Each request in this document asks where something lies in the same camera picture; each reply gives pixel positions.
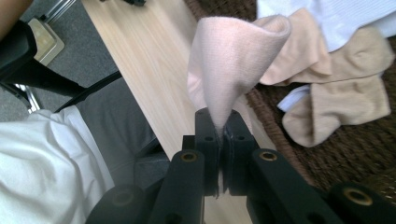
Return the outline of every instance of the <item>wooden plank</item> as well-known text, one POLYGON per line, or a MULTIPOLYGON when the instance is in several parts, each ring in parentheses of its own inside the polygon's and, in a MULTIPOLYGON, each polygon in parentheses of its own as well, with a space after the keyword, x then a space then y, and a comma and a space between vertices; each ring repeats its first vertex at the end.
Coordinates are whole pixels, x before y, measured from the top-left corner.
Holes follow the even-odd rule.
MULTIPOLYGON (((83 0, 99 35, 169 158, 182 136, 194 134, 195 109, 187 93, 187 64, 196 21, 182 0, 83 0)), ((273 147, 253 115, 256 138, 273 147)), ((205 199, 205 222, 250 223, 246 197, 205 199)))

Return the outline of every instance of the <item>black chair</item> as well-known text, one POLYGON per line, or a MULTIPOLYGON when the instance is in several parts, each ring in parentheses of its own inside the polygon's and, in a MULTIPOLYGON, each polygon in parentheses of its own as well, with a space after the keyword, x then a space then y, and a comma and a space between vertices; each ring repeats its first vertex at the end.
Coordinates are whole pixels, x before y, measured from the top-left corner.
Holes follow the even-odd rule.
POLYGON ((58 75, 37 60, 37 46, 30 26, 18 21, 0 42, 0 86, 31 108, 30 96, 15 84, 74 97, 86 89, 58 75))

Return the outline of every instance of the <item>gray floor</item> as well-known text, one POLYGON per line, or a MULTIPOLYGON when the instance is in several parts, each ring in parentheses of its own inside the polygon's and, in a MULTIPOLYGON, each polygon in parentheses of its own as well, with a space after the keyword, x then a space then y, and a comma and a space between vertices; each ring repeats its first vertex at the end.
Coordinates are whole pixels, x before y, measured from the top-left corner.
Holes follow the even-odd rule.
MULTIPOLYGON (((34 16, 39 17, 56 2, 35 0, 21 19, 29 21, 34 16)), ((61 53, 49 64, 53 71, 88 87, 118 70, 80 1, 77 0, 51 28, 65 44, 61 53)), ((34 91, 42 107, 51 111, 70 99, 49 91, 34 91)), ((28 112, 23 103, 0 89, 0 121, 21 120, 26 116, 28 112)))

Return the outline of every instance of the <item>chair leg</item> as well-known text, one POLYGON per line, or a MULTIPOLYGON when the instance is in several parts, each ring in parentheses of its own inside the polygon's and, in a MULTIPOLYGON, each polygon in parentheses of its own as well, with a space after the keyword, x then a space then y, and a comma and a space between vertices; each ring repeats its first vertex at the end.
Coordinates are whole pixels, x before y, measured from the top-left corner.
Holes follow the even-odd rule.
POLYGON ((6 83, 1 83, 1 82, 0 82, 0 87, 2 87, 5 91, 10 92, 18 99, 20 99, 23 102, 23 104, 26 105, 26 107, 28 109, 31 108, 31 105, 29 103, 29 97, 27 96, 27 93, 25 91, 20 90, 13 84, 6 84, 6 83))
POLYGON ((71 97, 85 91, 76 82, 58 75, 36 60, 31 60, 2 82, 18 83, 71 97))

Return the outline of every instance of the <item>white fabric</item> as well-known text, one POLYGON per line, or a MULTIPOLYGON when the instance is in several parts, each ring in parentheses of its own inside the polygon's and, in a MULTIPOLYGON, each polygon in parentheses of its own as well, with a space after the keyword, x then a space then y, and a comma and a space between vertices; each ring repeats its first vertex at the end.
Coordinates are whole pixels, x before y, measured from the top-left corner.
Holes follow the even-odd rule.
POLYGON ((360 27, 373 25, 384 37, 396 35, 394 0, 258 0, 257 17, 290 16, 305 7, 315 18, 329 52, 340 49, 360 27))
POLYGON ((2 223, 84 223, 114 187, 75 106, 0 123, 2 223))
POLYGON ((305 97, 311 91, 311 85, 303 85, 292 90, 283 100, 277 104, 277 108, 283 112, 288 112, 297 102, 305 97))

